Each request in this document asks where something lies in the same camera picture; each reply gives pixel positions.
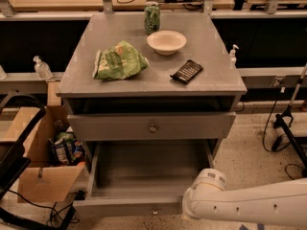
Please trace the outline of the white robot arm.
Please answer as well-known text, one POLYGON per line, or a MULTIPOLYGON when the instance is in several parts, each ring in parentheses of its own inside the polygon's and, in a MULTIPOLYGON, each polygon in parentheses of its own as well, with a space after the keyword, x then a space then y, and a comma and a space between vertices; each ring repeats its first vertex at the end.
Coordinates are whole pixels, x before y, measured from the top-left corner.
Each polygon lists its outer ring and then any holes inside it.
POLYGON ((183 215, 189 219, 307 226, 307 179, 228 191, 225 175, 204 169, 185 191, 183 215))

